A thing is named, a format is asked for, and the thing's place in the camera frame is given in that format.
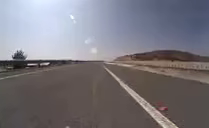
red object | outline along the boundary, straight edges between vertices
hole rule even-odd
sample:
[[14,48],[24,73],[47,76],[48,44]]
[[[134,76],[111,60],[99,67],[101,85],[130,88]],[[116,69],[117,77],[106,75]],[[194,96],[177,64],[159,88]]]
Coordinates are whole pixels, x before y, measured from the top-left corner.
[[159,111],[168,111],[168,107],[164,106],[162,102],[158,102],[157,104]]
[[160,111],[168,111],[169,109],[168,109],[168,107],[159,107],[158,108]]

clear blue sky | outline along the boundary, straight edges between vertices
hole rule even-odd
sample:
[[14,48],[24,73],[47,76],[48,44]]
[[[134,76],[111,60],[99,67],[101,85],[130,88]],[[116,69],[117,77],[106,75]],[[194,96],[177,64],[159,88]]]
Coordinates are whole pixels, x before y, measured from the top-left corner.
[[29,59],[209,55],[209,0],[0,0],[0,59],[17,49]]

distant mountain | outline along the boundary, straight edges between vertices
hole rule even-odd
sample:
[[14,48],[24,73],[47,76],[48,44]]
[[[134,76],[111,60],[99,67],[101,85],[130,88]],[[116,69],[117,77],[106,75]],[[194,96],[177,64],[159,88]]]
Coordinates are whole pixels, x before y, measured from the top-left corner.
[[132,55],[125,55],[115,59],[116,61],[129,60],[168,60],[168,61],[195,61],[195,62],[209,62],[209,57],[183,52],[178,50],[157,50],[152,52],[137,53]]

white lane marking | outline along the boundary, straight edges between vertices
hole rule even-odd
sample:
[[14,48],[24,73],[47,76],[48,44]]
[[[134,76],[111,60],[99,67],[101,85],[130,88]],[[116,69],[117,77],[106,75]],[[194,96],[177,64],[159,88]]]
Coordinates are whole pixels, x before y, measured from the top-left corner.
[[51,69],[40,70],[40,71],[35,71],[35,72],[27,72],[27,73],[12,75],[12,76],[6,76],[6,77],[0,78],[0,80],[9,79],[9,78],[15,78],[15,77],[24,76],[24,75],[36,74],[36,73],[40,73],[40,72],[51,71],[51,70],[55,70],[55,69],[58,69],[58,68],[51,68]]
[[179,128],[164,115],[162,115],[157,109],[155,109],[150,103],[148,103],[144,98],[139,96],[134,90],[132,90],[128,85],[126,85],[120,78],[113,74],[108,68],[106,71],[134,98],[144,110],[151,115],[151,117],[162,127],[162,128]]

asphalt road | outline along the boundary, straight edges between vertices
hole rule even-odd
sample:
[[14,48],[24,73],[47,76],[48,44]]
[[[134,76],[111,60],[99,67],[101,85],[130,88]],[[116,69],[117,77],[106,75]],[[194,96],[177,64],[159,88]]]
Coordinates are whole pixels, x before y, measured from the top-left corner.
[[[160,128],[103,66],[67,65],[0,79],[0,128]],[[106,67],[152,106],[167,106],[162,115],[178,127],[209,128],[209,85]]]

